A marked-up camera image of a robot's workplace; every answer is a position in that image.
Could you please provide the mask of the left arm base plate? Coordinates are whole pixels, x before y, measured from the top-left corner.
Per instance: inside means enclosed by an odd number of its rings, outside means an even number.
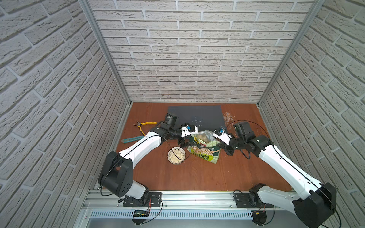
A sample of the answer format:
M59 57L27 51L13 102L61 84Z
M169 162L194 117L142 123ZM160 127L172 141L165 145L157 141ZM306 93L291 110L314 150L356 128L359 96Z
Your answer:
M133 197L125 196L123 201L123 207L161 207L162 192L149 192L145 194L141 199L136 199Z

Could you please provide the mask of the white patterned breakfast bowl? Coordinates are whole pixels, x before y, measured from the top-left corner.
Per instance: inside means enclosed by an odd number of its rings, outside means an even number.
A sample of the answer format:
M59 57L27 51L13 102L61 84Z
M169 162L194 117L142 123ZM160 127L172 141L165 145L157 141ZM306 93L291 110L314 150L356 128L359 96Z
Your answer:
M170 149L167 154L168 161L172 164L178 165L185 160L185 151L180 147L174 147Z

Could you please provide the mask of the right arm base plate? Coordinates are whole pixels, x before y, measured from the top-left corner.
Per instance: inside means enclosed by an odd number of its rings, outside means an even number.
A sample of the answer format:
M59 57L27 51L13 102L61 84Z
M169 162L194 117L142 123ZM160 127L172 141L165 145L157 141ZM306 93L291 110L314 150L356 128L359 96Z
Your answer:
M237 208L264 208L264 203L249 192L234 192L232 196Z

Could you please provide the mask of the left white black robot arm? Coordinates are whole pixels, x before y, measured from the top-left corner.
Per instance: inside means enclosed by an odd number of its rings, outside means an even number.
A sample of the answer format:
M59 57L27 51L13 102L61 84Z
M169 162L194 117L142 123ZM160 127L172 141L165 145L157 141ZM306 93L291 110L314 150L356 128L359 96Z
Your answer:
M179 143L192 134L198 133L198 127L184 123L179 129L174 129L177 117L167 114L164 121L160 121L145 136L125 150L118 153L110 152L103 164L98 177L100 187L104 187L118 197L132 197L146 200L149 189L133 180L135 166L152 150L169 139Z

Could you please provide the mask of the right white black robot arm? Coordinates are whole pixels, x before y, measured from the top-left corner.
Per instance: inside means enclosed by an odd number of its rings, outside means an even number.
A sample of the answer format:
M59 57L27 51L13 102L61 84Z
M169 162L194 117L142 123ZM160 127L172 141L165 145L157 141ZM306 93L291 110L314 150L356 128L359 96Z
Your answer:
M336 188L322 183L299 168L265 135L256 136L249 122L239 122L233 126L236 135L216 129L214 137L221 142L218 146L228 156L236 150L246 150L247 159L254 155L272 167L293 191L284 192L259 183L249 190L248 201L254 207L265 204L285 209L295 214L309 228L318 228L336 213Z

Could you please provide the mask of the green oats bag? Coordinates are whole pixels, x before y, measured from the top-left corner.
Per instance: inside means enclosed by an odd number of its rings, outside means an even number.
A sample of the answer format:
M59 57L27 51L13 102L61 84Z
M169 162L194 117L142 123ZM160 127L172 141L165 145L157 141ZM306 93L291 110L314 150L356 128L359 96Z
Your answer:
M203 160L216 164L221 151L219 143L213 136L213 132L201 131L190 135L187 150Z

